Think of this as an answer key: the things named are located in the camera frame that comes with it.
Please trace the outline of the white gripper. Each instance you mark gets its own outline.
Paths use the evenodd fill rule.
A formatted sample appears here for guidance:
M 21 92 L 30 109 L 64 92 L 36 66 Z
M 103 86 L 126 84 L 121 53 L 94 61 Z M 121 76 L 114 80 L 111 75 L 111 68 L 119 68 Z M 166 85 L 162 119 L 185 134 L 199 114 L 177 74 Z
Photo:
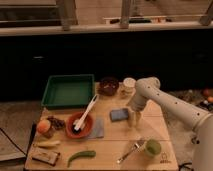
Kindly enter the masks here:
M 146 107 L 147 98 L 140 95 L 140 94 L 134 94 L 132 98 L 128 102 L 128 106 L 135 111 L 135 123 L 136 126 L 138 126 L 140 119 L 141 119 L 141 112 Z M 131 110 L 128 110 L 129 117 L 128 117 L 128 125 L 129 127 L 133 127 L 134 124 L 134 112 Z

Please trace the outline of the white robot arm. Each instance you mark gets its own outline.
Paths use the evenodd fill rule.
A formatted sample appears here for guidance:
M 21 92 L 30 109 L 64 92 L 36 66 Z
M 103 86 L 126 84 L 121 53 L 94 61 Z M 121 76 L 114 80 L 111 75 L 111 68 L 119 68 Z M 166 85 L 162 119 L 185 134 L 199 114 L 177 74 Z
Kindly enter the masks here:
M 135 93 L 128 106 L 134 112 L 140 112 L 148 100 L 167 109 L 197 134 L 193 171 L 213 171 L 213 113 L 161 91 L 160 81 L 156 77 L 136 81 Z

